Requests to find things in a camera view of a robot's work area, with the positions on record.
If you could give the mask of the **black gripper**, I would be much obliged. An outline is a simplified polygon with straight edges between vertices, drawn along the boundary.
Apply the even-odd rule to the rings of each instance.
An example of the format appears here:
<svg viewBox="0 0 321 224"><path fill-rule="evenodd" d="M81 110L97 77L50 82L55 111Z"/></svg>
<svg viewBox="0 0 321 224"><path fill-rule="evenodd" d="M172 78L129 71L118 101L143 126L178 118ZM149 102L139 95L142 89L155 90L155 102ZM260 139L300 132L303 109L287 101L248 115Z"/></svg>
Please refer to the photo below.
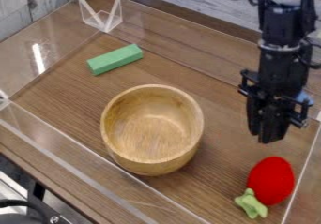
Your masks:
<svg viewBox="0 0 321 224"><path fill-rule="evenodd" d="M252 135L260 133L264 144L283 140L291 125L307 124L313 100L304 87L311 69L312 45L301 43L292 50L262 48L258 71L241 71L249 131Z"/></svg>

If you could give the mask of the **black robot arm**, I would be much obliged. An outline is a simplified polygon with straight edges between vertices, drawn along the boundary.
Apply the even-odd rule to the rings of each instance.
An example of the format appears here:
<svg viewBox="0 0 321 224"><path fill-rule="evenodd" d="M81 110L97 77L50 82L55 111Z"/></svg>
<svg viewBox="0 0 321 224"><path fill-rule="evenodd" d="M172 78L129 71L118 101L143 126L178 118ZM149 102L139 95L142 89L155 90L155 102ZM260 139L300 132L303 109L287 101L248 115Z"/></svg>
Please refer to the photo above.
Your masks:
<svg viewBox="0 0 321 224"><path fill-rule="evenodd" d="M241 71L240 93L248 98L250 134L264 144L287 136L289 126L308 124L312 97L305 93L309 71L321 68L312 61L316 30L315 0L254 0L260 29L258 70Z"/></svg>

